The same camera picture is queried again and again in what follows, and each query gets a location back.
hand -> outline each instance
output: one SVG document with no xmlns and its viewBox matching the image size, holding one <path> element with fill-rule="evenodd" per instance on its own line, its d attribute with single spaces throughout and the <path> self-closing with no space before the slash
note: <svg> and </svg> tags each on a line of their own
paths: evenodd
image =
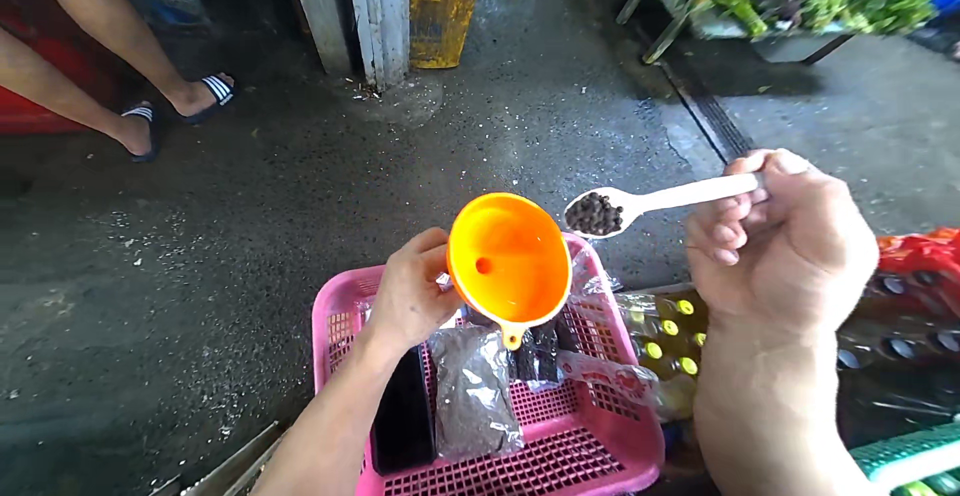
<svg viewBox="0 0 960 496">
<path fill-rule="evenodd" d="M 443 292 L 437 276 L 447 271 L 447 232 L 430 228 L 387 259 L 366 327 L 403 352 L 426 341 L 464 304 L 456 290 Z"/>
<path fill-rule="evenodd" d="M 714 322 L 833 333 L 856 306 L 879 251 L 846 183 L 786 149 L 757 150 L 725 173 L 765 186 L 701 204 L 686 223 L 697 292 Z"/>
</svg>

person's leg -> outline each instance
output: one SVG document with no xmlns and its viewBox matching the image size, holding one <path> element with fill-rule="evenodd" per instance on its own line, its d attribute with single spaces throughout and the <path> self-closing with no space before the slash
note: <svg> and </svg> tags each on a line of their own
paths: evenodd
<svg viewBox="0 0 960 496">
<path fill-rule="evenodd" d="M 182 116 L 213 105 L 202 82 L 187 82 L 163 53 L 160 43 L 128 0 L 56 0 L 70 18 L 101 45 L 143 74 Z M 230 85 L 234 80 L 220 75 Z"/>
<path fill-rule="evenodd" d="M 97 104 L 27 44 L 0 27 L 0 86 L 47 110 L 110 136 L 134 155 L 150 151 L 146 119 Z"/>
</svg>

slide sandal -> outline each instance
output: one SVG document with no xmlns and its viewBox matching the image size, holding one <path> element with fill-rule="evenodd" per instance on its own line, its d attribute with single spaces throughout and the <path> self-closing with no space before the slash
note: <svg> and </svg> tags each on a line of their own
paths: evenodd
<svg viewBox="0 0 960 496">
<path fill-rule="evenodd" d="M 154 124 L 154 109 L 149 102 L 141 102 L 138 106 L 134 106 L 123 113 L 120 113 L 121 118 L 126 118 L 126 116 L 138 116 L 147 120 L 147 125 L 150 126 L 150 151 L 146 155 L 135 155 L 130 153 L 129 156 L 131 160 L 135 163 L 151 163 L 157 158 L 157 154 L 161 151 L 161 142 L 157 138 L 157 135 L 154 133 L 154 127 L 151 126 Z"/>
<path fill-rule="evenodd" d="M 193 115 L 183 118 L 185 122 L 188 122 L 194 126 L 205 122 L 210 116 L 216 113 L 218 108 L 223 108 L 225 104 L 234 98 L 234 86 L 221 80 L 217 76 L 207 76 L 200 81 L 203 82 L 203 85 L 206 85 L 206 88 L 210 90 L 210 93 L 213 94 L 216 102 L 214 102 L 213 105 L 207 109 L 203 109 L 197 113 L 194 113 Z"/>
</svg>

yellow crate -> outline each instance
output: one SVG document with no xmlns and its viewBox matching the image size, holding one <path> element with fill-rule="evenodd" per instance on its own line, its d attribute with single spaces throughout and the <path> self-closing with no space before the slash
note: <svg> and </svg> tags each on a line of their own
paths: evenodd
<svg viewBox="0 0 960 496">
<path fill-rule="evenodd" d="M 420 69 L 460 65 L 476 0 L 410 0 L 410 64 Z"/>
</svg>

foot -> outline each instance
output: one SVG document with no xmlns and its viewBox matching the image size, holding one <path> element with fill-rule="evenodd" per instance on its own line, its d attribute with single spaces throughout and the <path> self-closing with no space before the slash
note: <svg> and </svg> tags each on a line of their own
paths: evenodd
<svg viewBox="0 0 960 496">
<path fill-rule="evenodd" d="M 140 101 L 133 106 L 150 106 L 146 100 Z M 134 155 L 146 155 L 150 153 L 150 122 L 140 115 L 126 115 L 120 117 L 120 129 L 117 134 L 111 134 L 120 144 L 126 147 L 126 150 Z"/>
<path fill-rule="evenodd" d="M 234 78 L 227 74 L 218 72 L 217 77 L 231 87 L 234 86 Z M 170 99 L 170 103 L 173 104 L 176 112 L 185 118 L 195 116 L 217 102 L 217 97 L 213 96 L 210 88 L 204 82 L 190 82 L 183 96 L 175 99 L 169 96 L 167 98 Z"/>
</svg>

